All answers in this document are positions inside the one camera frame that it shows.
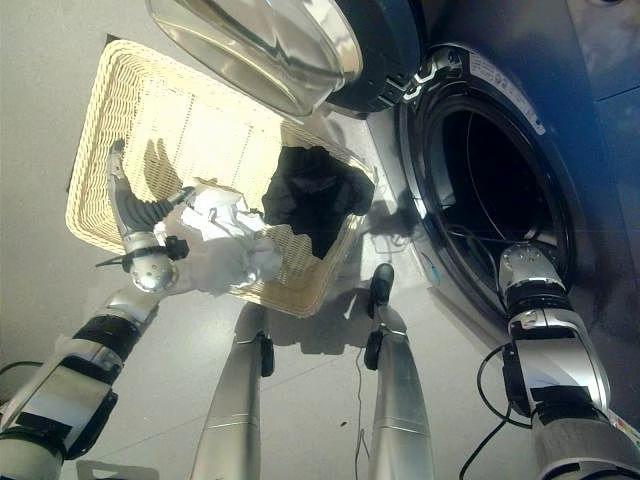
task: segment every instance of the white cloth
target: white cloth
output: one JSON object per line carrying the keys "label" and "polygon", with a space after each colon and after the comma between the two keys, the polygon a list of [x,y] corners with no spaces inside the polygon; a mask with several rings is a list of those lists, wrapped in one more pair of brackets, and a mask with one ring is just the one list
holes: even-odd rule
{"label": "white cloth", "polygon": [[189,255],[176,262],[179,278],[172,293],[195,289],[217,296],[277,278],[282,255],[270,238],[259,236],[264,222],[247,211],[243,196],[202,184],[195,188],[155,229],[162,243],[175,235],[189,245]]}

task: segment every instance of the electrical wire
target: electrical wire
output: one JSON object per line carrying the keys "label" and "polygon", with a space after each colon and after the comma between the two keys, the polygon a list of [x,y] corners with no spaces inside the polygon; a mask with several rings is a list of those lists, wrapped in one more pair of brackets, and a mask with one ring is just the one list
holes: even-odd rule
{"label": "electrical wire", "polygon": [[[450,235],[453,235],[455,237],[462,237],[462,238],[472,238],[469,235],[465,235],[464,233],[460,233],[460,232],[453,232],[451,230],[447,230],[447,233],[449,233]],[[531,243],[530,240],[503,240],[501,238],[489,238],[489,237],[480,237],[478,235],[475,235],[476,240],[482,240],[483,242],[489,242],[489,243],[503,243],[503,244],[507,244],[507,245],[526,245]]]}
{"label": "electrical wire", "polygon": [[24,360],[21,362],[13,362],[0,368],[0,375],[8,372],[9,370],[15,367],[40,367],[40,366],[42,366],[42,362],[32,362],[29,360]]}
{"label": "electrical wire", "polygon": [[489,432],[489,434],[486,437],[484,437],[484,439],[478,444],[476,449],[471,453],[471,455],[469,455],[469,458],[467,458],[467,461],[464,462],[464,465],[462,465],[462,468],[460,469],[460,475],[458,477],[459,480],[464,480],[464,474],[467,472],[467,470],[471,466],[471,463],[475,460],[478,454],[480,454],[480,452],[485,447],[485,445],[487,445],[487,443],[489,443],[489,441],[507,423],[510,425],[514,425],[516,427],[526,428],[529,430],[531,429],[530,424],[518,422],[517,420],[511,419],[511,403],[509,403],[509,405],[507,406],[507,412],[505,414],[502,414],[493,405],[491,405],[491,402],[489,402],[486,395],[484,394],[484,390],[482,389],[482,373],[484,372],[484,368],[487,366],[487,363],[489,363],[489,360],[491,360],[494,356],[496,356],[499,352],[501,352],[505,346],[506,345],[500,345],[499,347],[496,347],[493,350],[491,350],[491,352],[489,352],[489,354],[486,357],[484,357],[484,359],[480,363],[480,366],[478,367],[478,373],[476,374],[476,386],[478,387],[478,393],[480,394],[480,398],[482,399],[484,404],[487,406],[487,408],[491,410],[491,413],[493,413],[495,416],[500,418],[501,421],[493,430],[491,430],[491,432]]}
{"label": "electrical wire", "polygon": [[476,386],[478,387],[478,393],[480,394],[480,398],[482,399],[482,402],[487,406],[489,410],[491,410],[491,413],[493,413],[496,417],[500,418],[501,420],[505,420],[510,425],[531,430],[530,424],[518,422],[517,420],[513,420],[509,418],[508,414],[505,415],[500,413],[498,409],[496,409],[493,405],[491,405],[491,402],[489,402],[486,395],[484,394],[484,390],[482,389],[482,373],[484,372],[484,368],[489,363],[489,360],[491,360],[500,351],[502,351],[502,349],[505,346],[506,345],[500,345],[499,347],[496,347],[493,350],[491,350],[491,352],[489,352],[489,354],[486,357],[484,357],[484,359],[482,360],[482,363],[480,363],[480,367],[478,367],[478,373],[476,374]]}
{"label": "electrical wire", "polygon": [[502,299],[502,295],[500,293],[500,283],[499,283],[499,279],[498,279],[498,268],[496,267],[496,262],[493,259],[493,255],[491,255],[491,252],[489,251],[489,249],[485,246],[484,243],[482,243],[478,239],[478,237],[476,236],[475,233],[473,233],[471,230],[469,230],[464,225],[449,225],[449,228],[457,228],[459,230],[463,230],[464,232],[467,233],[469,238],[475,240],[475,242],[478,245],[480,245],[481,250],[483,251],[483,253],[489,259],[489,265],[491,265],[491,272],[493,273],[493,279],[494,279],[494,290],[495,290],[496,295],[498,296],[498,301],[500,302],[500,305],[502,306],[503,310],[506,312],[507,311],[507,306],[504,304],[504,300]]}
{"label": "electrical wire", "polygon": [[471,120],[472,119],[473,119],[473,112],[469,116],[469,123],[467,125],[467,170],[469,171],[469,178],[471,179],[471,185],[473,186],[473,191],[476,194],[478,203],[480,203],[480,207],[482,208],[482,211],[487,216],[487,220],[489,220],[489,222],[491,223],[495,231],[498,232],[498,235],[500,235],[504,240],[506,240],[507,237],[505,237],[503,233],[500,231],[496,223],[493,221],[493,218],[491,218],[491,215],[489,215],[487,208],[484,206],[484,202],[482,201],[482,198],[480,198],[480,192],[478,192],[478,187],[476,186],[476,180],[475,178],[473,178],[473,172],[471,171],[471,155],[469,154],[469,138],[471,137]]}
{"label": "electrical wire", "polygon": [[364,428],[362,428],[362,369],[360,368],[360,356],[362,355],[362,348],[358,351],[358,355],[356,355],[356,370],[358,371],[358,437],[356,439],[356,454],[354,458],[354,468],[356,472],[356,480],[358,480],[358,457],[360,456],[360,446],[364,446],[365,453],[367,454],[367,458],[371,458],[369,453],[369,447],[367,446],[367,441],[364,438]]}
{"label": "electrical wire", "polygon": [[460,469],[460,475],[458,477],[459,480],[464,480],[464,474],[467,473],[467,470],[471,466],[471,463],[476,459],[476,457],[482,451],[484,446],[487,443],[489,443],[489,441],[495,436],[495,434],[498,433],[502,429],[502,427],[504,427],[508,423],[510,414],[511,414],[511,405],[507,407],[507,413],[505,414],[504,419],[493,430],[491,430],[486,437],[484,437],[484,439],[476,447],[473,453],[469,455],[469,458],[467,458],[467,461],[464,462],[464,465]]}

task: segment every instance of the black tape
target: black tape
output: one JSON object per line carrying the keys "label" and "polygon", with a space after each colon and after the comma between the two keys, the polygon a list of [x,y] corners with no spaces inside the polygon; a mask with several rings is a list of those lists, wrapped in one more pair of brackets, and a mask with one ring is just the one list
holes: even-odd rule
{"label": "black tape", "polygon": [[544,281],[526,282],[509,288],[505,301],[509,317],[537,308],[573,310],[564,288]]}
{"label": "black tape", "polygon": [[124,362],[140,339],[140,331],[129,320],[115,315],[94,317],[73,338],[90,340],[113,350]]}

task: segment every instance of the washing machine door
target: washing machine door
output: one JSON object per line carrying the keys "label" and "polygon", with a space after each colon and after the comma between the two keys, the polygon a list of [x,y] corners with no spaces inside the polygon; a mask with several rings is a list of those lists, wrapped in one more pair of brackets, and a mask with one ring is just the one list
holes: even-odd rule
{"label": "washing machine door", "polygon": [[147,0],[178,45],[292,116],[323,101],[360,112],[397,103],[420,64],[409,0]]}

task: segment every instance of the black cable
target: black cable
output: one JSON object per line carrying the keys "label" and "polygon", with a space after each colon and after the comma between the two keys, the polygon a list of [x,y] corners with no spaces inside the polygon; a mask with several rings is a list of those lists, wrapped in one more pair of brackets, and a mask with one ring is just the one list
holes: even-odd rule
{"label": "black cable", "polygon": [[491,360],[495,355],[497,355],[504,347],[505,345],[500,345],[499,347],[496,347],[493,350],[491,350],[491,352],[489,352],[489,355],[484,357],[484,360],[482,360],[480,367],[478,367],[478,373],[476,374],[476,386],[478,387],[478,393],[480,394],[480,398],[482,399],[484,404],[487,406],[489,410],[491,410],[491,413],[493,413],[496,417],[502,420],[505,420],[510,425],[514,425],[516,427],[526,428],[530,430],[531,429],[530,424],[518,422],[517,420],[512,420],[511,418],[509,418],[509,414],[503,415],[501,412],[499,412],[493,405],[491,405],[486,395],[484,394],[484,390],[482,389],[482,373],[484,372],[484,368],[487,366],[487,363],[489,363],[489,360]]}
{"label": "black cable", "polygon": [[24,360],[21,362],[13,362],[13,363],[10,363],[9,365],[5,365],[4,367],[0,368],[0,375],[2,375],[5,372],[8,372],[9,370],[15,367],[40,367],[40,366],[42,366],[42,362],[32,362],[29,360]]}
{"label": "black cable", "polygon": [[491,272],[493,273],[493,279],[494,279],[494,290],[496,295],[498,296],[498,300],[500,301],[500,305],[502,306],[503,310],[505,311],[505,313],[507,312],[507,306],[504,304],[504,300],[502,300],[502,294],[500,293],[500,282],[499,282],[499,277],[498,277],[498,268],[496,267],[496,262],[493,259],[493,255],[491,255],[491,252],[489,251],[489,249],[485,246],[484,243],[482,243],[479,239],[478,236],[473,233],[471,230],[469,230],[467,227],[465,227],[464,225],[449,225],[449,228],[457,228],[459,230],[463,230],[467,233],[468,237],[465,238],[471,238],[472,240],[475,240],[475,242],[480,245],[480,248],[482,249],[482,251],[484,252],[484,254],[487,256],[487,258],[489,259],[489,264],[491,265]]}
{"label": "black cable", "polygon": [[467,458],[467,461],[464,462],[464,465],[462,465],[462,468],[460,469],[460,475],[458,476],[459,480],[464,480],[464,474],[467,473],[467,470],[471,466],[471,462],[475,460],[475,458],[478,456],[480,451],[484,448],[484,446],[487,443],[489,443],[489,441],[494,437],[494,435],[498,433],[500,429],[509,422],[510,414],[511,414],[511,405],[507,407],[507,413],[506,415],[504,415],[503,420],[493,430],[491,430],[486,437],[484,437],[484,440],[480,442],[480,444],[476,447],[473,453],[469,455],[469,458]]}
{"label": "black cable", "polygon": [[[447,230],[447,233],[454,235],[456,237],[462,237],[462,238],[470,238],[469,235],[466,235],[464,233],[460,233],[460,232],[453,232],[451,230]],[[531,243],[530,240],[503,240],[501,238],[489,238],[489,237],[480,237],[478,235],[474,235],[474,238],[476,238],[477,240],[482,240],[483,242],[490,242],[490,243],[504,243],[507,245],[526,245]]]}
{"label": "black cable", "polygon": [[367,446],[367,441],[364,438],[364,428],[361,428],[362,424],[362,370],[360,369],[360,364],[358,361],[360,360],[360,356],[362,355],[362,348],[356,355],[356,370],[358,371],[358,437],[356,440],[356,455],[354,459],[354,468],[356,472],[356,480],[358,480],[358,457],[360,456],[360,445],[364,445],[364,450],[367,453],[367,458],[370,458],[369,447]]}

